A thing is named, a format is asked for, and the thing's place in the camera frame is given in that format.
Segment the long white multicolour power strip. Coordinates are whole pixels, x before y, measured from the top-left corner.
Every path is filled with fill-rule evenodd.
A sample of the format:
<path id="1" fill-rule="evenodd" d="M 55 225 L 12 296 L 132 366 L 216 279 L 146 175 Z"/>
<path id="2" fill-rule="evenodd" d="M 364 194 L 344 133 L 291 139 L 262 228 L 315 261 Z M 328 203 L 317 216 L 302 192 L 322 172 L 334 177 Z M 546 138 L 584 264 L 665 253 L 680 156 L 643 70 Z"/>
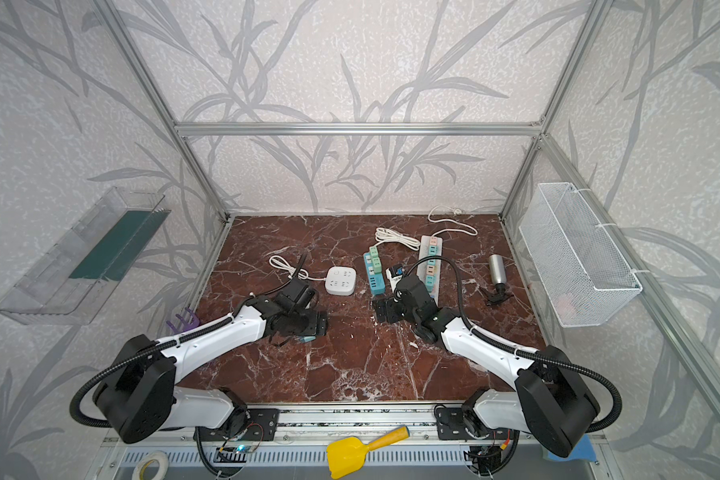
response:
<path id="1" fill-rule="evenodd" d="M 443 253 L 443 239 L 442 244 L 439 246 L 433 246 L 430 244 L 430 237 L 423 235 L 420 240 L 419 246 L 419 258 L 441 256 Z M 440 287 L 440 275 L 442 272 L 442 264 L 440 260 L 429 259 L 422 262 L 417 266 L 417 276 L 424 283 L 429 295 L 432 299 L 438 303 L 439 298 L 439 287 Z"/>

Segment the teal power strip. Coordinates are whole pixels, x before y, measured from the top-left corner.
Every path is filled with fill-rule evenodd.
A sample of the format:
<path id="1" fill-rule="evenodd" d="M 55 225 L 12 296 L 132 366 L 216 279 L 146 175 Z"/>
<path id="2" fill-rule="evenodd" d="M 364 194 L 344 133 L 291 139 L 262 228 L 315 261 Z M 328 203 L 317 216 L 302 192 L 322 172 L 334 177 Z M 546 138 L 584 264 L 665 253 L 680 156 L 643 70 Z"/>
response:
<path id="1" fill-rule="evenodd" d="M 369 250 L 363 254 L 364 266 L 372 296 L 383 295 L 386 290 L 382 264 L 373 265 L 368 261 Z"/>

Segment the white square power socket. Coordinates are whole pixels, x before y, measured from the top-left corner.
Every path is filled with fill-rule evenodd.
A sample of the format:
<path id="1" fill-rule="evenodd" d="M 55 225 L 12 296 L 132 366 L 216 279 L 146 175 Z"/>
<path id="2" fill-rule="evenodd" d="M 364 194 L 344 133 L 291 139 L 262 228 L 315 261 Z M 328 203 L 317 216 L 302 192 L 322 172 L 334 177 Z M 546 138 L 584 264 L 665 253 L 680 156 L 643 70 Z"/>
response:
<path id="1" fill-rule="evenodd" d="M 355 291 L 357 272 L 352 267 L 333 266 L 326 273 L 324 282 L 329 295 L 351 296 Z"/>

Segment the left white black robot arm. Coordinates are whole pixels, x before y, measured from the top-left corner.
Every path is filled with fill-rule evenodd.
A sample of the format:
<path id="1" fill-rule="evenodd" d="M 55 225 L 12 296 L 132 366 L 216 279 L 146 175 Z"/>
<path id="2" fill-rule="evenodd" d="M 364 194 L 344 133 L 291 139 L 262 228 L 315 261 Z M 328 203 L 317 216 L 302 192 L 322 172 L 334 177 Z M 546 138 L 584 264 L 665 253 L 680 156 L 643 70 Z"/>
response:
<path id="1" fill-rule="evenodd" d="M 225 437 L 246 430 L 246 403 L 227 388 L 201 390 L 181 382 L 199 367 L 263 338 L 314 339 L 327 332 L 317 290 L 292 278 L 251 296 L 221 318 L 189 332 L 129 339 L 113 363 L 73 395 L 69 414 L 80 425 L 111 428 L 127 443 L 158 431 L 204 428 Z"/>

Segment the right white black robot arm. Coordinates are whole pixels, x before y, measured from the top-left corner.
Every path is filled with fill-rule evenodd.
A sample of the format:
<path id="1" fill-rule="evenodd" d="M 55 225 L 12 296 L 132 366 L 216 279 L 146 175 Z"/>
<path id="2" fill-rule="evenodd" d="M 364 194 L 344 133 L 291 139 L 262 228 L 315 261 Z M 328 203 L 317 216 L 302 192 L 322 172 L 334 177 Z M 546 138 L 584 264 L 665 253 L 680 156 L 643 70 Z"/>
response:
<path id="1" fill-rule="evenodd" d="M 489 429 L 525 432 L 551 453 L 567 457 L 586 434 L 613 425 L 622 413 L 618 388 L 602 374 L 572 363 L 557 347 L 533 349 L 477 326 L 462 301 L 454 308 L 439 306 L 414 275 L 402 276 L 394 292 L 372 306 L 379 322 L 407 321 L 425 343 L 512 386 L 510 392 L 480 390 L 463 403 L 465 421 L 478 437 Z"/>

